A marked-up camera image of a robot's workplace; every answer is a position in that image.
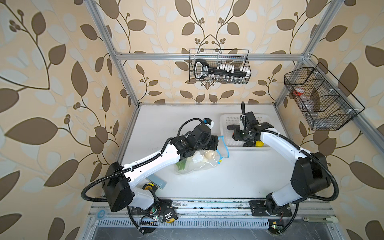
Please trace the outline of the clear zip bag blue zipper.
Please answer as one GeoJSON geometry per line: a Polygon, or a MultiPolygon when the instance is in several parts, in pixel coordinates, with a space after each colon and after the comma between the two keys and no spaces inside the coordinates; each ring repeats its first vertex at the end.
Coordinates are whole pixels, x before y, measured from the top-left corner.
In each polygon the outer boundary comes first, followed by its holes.
{"type": "Polygon", "coordinates": [[[223,159],[228,159],[230,152],[225,143],[224,136],[218,137],[217,150],[197,151],[192,157],[175,164],[175,171],[179,175],[186,175],[196,171],[205,171],[221,164],[223,159]]]}

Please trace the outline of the beige toy potato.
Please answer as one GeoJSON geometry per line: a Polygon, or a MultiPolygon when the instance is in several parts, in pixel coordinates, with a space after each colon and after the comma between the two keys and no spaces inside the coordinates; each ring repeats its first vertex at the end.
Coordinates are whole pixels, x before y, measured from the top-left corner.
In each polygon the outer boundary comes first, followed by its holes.
{"type": "Polygon", "coordinates": [[[217,151],[206,151],[203,154],[203,161],[215,165],[219,162],[220,155],[217,151]]]}

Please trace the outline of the black socket tool set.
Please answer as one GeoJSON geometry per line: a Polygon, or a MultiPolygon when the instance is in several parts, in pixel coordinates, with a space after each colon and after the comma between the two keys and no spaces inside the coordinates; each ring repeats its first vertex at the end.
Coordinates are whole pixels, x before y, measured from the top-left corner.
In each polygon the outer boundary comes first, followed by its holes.
{"type": "Polygon", "coordinates": [[[247,79],[251,76],[249,67],[240,68],[228,64],[209,64],[206,60],[197,59],[192,68],[192,73],[196,79],[205,79],[206,77],[225,77],[225,78],[240,78],[247,79]]]}

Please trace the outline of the yellow black tape measure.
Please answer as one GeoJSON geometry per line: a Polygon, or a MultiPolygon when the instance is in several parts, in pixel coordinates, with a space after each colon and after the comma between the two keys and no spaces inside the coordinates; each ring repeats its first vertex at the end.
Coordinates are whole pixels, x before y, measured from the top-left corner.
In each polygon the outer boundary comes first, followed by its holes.
{"type": "Polygon", "coordinates": [[[156,185],[154,185],[153,183],[146,183],[145,185],[143,185],[142,189],[147,190],[147,191],[156,192],[158,187],[156,185]]]}

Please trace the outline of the grey blue flat plate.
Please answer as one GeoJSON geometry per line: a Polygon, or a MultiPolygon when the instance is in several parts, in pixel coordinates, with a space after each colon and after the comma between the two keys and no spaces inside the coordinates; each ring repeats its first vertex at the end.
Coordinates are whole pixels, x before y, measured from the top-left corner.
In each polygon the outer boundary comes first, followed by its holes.
{"type": "Polygon", "coordinates": [[[164,189],[165,186],[167,185],[167,182],[163,180],[162,178],[158,177],[155,174],[152,174],[147,177],[147,180],[150,181],[152,184],[156,185],[160,189],[164,189]]]}

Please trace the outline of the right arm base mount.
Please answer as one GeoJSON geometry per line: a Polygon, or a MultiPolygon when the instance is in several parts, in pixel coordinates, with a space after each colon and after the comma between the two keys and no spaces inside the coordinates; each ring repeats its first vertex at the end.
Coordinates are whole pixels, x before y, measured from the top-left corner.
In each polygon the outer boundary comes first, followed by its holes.
{"type": "Polygon", "coordinates": [[[293,213],[289,204],[276,206],[266,200],[249,201],[253,217],[292,217],[293,213]]]}

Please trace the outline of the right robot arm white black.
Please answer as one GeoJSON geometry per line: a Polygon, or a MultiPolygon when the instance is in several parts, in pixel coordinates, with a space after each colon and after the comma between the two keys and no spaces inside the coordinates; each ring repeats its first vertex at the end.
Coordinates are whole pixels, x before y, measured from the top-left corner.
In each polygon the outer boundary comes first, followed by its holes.
{"type": "Polygon", "coordinates": [[[266,212],[274,216],[289,204],[307,199],[331,202],[338,198],[340,190],[336,178],[328,169],[327,159],[320,152],[309,152],[289,138],[281,135],[271,124],[260,123],[253,112],[243,113],[239,124],[230,125],[232,138],[243,142],[244,147],[255,147],[262,142],[290,162],[294,169],[290,182],[266,197],[266,212]]]}

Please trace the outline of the red capped item in basket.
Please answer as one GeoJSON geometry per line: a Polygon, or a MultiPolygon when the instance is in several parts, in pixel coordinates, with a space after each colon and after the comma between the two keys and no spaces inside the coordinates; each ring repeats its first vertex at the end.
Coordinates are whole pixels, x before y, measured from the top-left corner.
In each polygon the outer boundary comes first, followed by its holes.
{"type": "Polygon", "coordinates": [[[302,88],[294,88],[293,89],[293,96],[299,97],[302,96],[305,93],[305,90],[302,88]]]}

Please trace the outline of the yellow black device on rail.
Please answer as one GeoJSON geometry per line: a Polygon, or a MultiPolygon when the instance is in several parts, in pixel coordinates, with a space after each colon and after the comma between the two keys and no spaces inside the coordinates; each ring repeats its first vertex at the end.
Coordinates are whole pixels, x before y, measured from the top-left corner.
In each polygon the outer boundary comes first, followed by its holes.
{"type": "Polygon", "coordinates": [[[173,208],[167,208],[163,212],[163,221],[165,223],[173,223],[178,219],[178,216],[173,208]]]}

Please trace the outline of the yellow toy lemon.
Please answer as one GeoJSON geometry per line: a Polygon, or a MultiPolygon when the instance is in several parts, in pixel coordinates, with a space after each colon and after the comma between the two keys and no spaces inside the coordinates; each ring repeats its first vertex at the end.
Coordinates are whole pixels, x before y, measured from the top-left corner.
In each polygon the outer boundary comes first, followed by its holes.
{"type": "Polygon", "coordinates": [[[255,143],[256,148],[261,148],[263,146],[264,146],[264,143],[262,141],[256,141],[256,143],[255,143]]]}

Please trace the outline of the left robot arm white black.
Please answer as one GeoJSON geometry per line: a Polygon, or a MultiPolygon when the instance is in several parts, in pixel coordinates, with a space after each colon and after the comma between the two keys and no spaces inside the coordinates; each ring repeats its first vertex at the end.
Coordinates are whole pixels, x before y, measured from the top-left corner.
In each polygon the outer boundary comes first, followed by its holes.
{"type": "Polygon", "coordinates": [[[191,132],[167,139],[161,150],[141,160],[122,166],[118,163],[110,165],[105,177],[91,182],[82,190],[82,199],[108,203],[112,212],[127,207],[149,209],[155,204],[155,196],[137,185],[157,171],[192,157],[196,152],[217,150],[218,136],[212,135],[212,126],[210,119],[204,119],[191,132]]]}

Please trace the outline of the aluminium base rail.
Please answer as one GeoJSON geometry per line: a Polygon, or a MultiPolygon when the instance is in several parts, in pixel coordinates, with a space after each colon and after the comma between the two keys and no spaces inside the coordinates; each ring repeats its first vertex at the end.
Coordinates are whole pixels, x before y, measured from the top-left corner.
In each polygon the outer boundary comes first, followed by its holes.
{"type": "MultiPolygon", "coordinates": [[[[198,219],[245,219],[253,218],[253,198],[161,198],[172,202],[179,218],[198,219]]],[[[336,214],[327,202],[307,200],[300,203],[297,220],[303,217],[334,217],[336,214]]]]}

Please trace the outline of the white perforated plastic basket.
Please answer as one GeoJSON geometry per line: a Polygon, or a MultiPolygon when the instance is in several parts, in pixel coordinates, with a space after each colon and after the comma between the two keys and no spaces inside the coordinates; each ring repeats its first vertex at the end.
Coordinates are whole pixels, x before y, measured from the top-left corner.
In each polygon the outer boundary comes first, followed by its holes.
{"type": "Polygon", "coordinates": [[[262,141],[261,135],[256,130],[274,130],[268,120],[270,118],[263,114],[252,112],[242,114],[224,114],[220,117],[220,131],[224,143],[229,150],[241,150],[250,148],[256,150],[268,150],[269,146],[262,141]]]}

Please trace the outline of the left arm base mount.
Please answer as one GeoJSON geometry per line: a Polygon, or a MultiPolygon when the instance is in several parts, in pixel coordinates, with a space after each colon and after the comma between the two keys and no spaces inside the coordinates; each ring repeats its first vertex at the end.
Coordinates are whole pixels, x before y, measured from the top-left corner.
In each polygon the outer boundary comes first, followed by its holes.
{"type": "Polygon", "coordinates": [[[138,207],[131,208],[131,211],[134,215],[149,215],[153,217],[163,218],[163,212],[167,208],[172,207],[172,200],[155,198],[155,202],[146,210],[143,210],[138,207]]]}

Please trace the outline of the dark toy eggplant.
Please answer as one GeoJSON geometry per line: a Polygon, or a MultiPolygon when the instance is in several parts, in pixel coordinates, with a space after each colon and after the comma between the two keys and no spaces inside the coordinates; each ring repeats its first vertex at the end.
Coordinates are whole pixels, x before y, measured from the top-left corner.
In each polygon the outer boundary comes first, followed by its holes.
{"type": "Polygon", "coordinates": [[[227,129],[228,130],[235,130],[235,129],[239,128],[239,127],[240,127],[239,125],[228,125],[227,129]]]}

